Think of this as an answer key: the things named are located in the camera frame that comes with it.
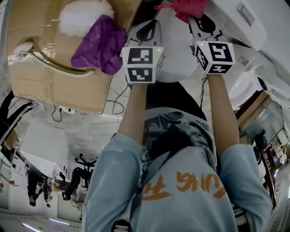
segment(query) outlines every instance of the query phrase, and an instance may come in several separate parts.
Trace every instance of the light blue t-shirt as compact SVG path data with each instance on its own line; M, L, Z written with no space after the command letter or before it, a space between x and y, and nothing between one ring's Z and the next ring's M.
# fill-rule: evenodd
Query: light blue t-shirt
M229 147L221 158L220 177L204 158L203 147L186 147L161 167L151 163L153 175L138 195L143 152L120 133L104 148L90 181L82 231L110 232L132 199L134 232L235 232L239 225L251 232L265 230L272 205L251 146Z

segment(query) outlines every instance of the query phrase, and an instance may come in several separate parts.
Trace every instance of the power strip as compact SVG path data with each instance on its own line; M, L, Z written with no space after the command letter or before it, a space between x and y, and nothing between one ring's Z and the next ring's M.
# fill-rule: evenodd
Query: power strip
M64 107L64 106L59 106L59 111L74 115L74 113L76 112L75 110L73 110L72 108L68 108L68 107Z

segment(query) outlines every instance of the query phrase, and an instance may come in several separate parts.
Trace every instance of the white fluffy toy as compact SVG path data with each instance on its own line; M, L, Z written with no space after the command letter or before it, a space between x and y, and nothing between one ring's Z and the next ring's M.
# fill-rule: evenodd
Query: white fluffy toy
M101 15L114 17L114 11L107 0L78 0L65 6L60 13L61 33L84 37Z

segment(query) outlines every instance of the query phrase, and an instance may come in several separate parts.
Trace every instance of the ceiling light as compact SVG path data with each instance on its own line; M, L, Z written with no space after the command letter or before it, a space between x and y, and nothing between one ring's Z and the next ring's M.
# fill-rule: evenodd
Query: ceiling light
M276 174L277 174L277 172L278 172L278 169L276 170L276 172L275 172L275 174L274 174L274 178L276 178Z
M60 224L63 224L63 225L67 225L67 226L69 226L69 224L68 224L68 223L65 223L65 222L60 222L60 221L57 221L57 220L53 220L53 219L51 219L51 218L49 218L49 220L50 220L50 221L53 221L53 222L57 222L57 223L60 223Z
M42 232L41 230L35 229L35 228L31 227L30 225L27 225L26 223L22 223L22 225L27 227L30 230L35 231L35 232Z

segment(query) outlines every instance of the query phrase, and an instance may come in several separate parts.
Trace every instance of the hand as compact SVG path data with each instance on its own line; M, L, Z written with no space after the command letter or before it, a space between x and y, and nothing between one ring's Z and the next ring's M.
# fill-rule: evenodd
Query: hand
M16 185L14 180L9 181L9 184L12 185L12 186L15 186L15 187L16 186L20 186L20 185Z

